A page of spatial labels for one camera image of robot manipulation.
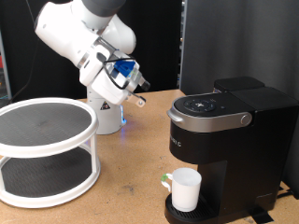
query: warning label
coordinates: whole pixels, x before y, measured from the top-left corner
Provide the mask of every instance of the warning label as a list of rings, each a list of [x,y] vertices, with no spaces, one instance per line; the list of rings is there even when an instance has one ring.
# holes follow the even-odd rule
[[[101,110],[106,110],[106,109],[110,109],[110,106],[108,105],[108,103],[106,101],[104,101]]]

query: black coffee maker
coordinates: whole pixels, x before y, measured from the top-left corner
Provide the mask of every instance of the black coffee maker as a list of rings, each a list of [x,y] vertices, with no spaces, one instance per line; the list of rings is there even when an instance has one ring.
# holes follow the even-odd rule
[[[251,77],[215,81],[214,92],[178,98],[167,111],[170,151],[198,164],[197,208],[172,206],[171,224],[220,224],[252,216],[266,222],[274,208],[298,117],[298,101]]]

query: black backdrop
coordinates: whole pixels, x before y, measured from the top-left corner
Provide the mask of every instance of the black backdrop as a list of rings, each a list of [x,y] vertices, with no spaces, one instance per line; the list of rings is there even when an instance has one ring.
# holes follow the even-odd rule
[[[28,0],[34,19],[47,2]],[[180,12],[180,0],[127,0],[118,14],[135,32],[137,45],[132,55],[151,84],[150,91],[177,87]],[[78,81],[78,69],[41,40],[36,44],[37,36],[26,0],[0,0],[0,29],[12,95],[26,84],[34,62],[31,83],[15,102],[48,96],[86,97],[86,88]]]

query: white two-tier stand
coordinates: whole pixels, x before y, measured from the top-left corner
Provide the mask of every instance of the white two-tier stand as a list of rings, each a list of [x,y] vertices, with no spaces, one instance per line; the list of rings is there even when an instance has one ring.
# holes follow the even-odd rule
[[[83,194],[100,174],[97,127],[94,110],[71,99],[39,98],[0,109],[0,200],[40,208]]]

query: blue light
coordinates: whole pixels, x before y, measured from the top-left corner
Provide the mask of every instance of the blue light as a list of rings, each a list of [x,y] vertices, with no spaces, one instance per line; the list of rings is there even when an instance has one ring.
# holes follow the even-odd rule
[[[123,106],[121,105],[121,123],[124,124],[126,122],[127,120],[123,118]]]

